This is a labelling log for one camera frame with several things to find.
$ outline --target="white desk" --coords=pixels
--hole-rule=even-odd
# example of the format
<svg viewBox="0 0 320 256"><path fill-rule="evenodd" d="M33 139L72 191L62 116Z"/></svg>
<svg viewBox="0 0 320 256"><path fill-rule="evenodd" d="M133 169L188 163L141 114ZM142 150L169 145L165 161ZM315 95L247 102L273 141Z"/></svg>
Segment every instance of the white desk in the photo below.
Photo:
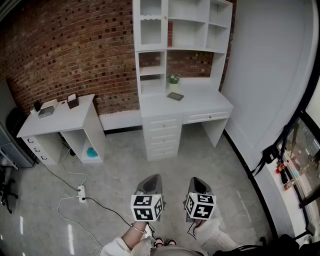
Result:
<svg viewBox="0 0 320 256"><path fill-rule="evenodd" d="M166 94L139 99L147 159L178 154L182 124L202 123L215 147L232 112L232 104L212 84L181 83L181 101Z"/></svg>
<svg viewBox="0 0 320 256"><path fill-rule="evenodd" d="M79 97L79 106L72 109L66 100L60 101L53 114L44 118L30 114L17 137L21 137L45 165L59 163L63 144L58 132L84 164L102 163L105 134L92 102L94 96ZM88 157L88 148L93 148L98 156Z"/></svg>

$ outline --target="person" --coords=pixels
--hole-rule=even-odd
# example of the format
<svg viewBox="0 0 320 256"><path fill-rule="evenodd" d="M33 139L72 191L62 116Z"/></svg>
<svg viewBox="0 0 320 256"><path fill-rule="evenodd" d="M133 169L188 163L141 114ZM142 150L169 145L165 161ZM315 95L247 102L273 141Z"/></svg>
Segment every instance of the person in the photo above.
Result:
<svg viewBox="0 0 320 256"><path fill-rule="evenodd" d="M207 255L212 255L216 251L231 251L241 246L219 230L220 221L217 218L195 219L194 222L195 238ZM146 226L146 222L136 221L121 238L117 237L106 244L100 256L207 256L179 247L173 239L169 240L166 246L162 238L155 240L148 236L142 239Z"/></svg>

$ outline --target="foot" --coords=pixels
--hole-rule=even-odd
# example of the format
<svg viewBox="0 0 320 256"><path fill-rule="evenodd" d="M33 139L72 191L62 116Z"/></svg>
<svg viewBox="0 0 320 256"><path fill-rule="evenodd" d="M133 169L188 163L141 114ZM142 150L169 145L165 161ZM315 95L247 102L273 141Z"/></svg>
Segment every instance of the foot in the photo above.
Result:
<svg viewBox="0 0 320 256"><path fill-rule="evenodd" d="M173 240L173 239L170 239L166 244L166 246L176 246L176 245L177 245L177 242L176 240Z"/></svg>
<svg viewBox="0 0 320 256"><path fill-rule="evenodd" d="M154 243L155 248L160 248L165 246L164 240L161 237L157 237Z"/></svg>

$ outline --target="white sleeve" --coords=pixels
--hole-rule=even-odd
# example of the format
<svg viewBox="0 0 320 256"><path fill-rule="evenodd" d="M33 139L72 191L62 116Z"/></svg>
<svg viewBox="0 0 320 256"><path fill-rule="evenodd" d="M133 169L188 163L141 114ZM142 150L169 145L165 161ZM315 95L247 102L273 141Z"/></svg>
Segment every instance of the white sleeve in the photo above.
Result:
<svg viewBox="0 0 320 256"><path fill-rule="evenodd" d="M220 221L215 218L207 220L195 229L195 237L201 248L209 255L216 251L231 251L241 245L235 243L226 233L219 230Z"/></svg>
<svg viewBox="0 0 320 256"><path fill-rule="evenodd" d="M100 256L130 256L131 250L129 250L126 243L122 238L117 237L112 242L107 243L100 253Z"/></svg>

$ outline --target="gray tiled floor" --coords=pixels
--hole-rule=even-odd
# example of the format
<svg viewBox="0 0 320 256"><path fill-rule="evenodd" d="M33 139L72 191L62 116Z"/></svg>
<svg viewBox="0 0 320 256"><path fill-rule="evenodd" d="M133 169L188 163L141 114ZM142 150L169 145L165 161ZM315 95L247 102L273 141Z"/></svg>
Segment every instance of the gray tiled floor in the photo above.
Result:
<svg viewBox="0 0 320 256"><path fill-rule="evenodd" d="M119 212L128 222L133 221L130 200L137 184L159 173L167 205L161 222L154 223L155 235L175 238L179 245L197 249L197 242L187 234L190 224L185 222L182 204L190 178L197 176L217 196L215 215L221 220L221 230L239 244L256 244L261 236L270 240L269 225L256 192L224 136L214 148L201 125L184 125L178 157L148 162L142 130L116 133L107 135L105 154L104 164L83 165L68 155L64 165L68 171L85 173L87 196ZM83 175L66 173L61 165L49 168L74 187L83 180ZM77 193L42 164L22 169L14 178L19 199L13 204L13 213L0 207L0 248L5 255L69 256L71 245L74 255L91 255L97 246L91 235L57 213L60 199ZM92 232L102 246L127 229L118 216L93 201L80 204L78 198L66 199L59 210Z"/></svg>

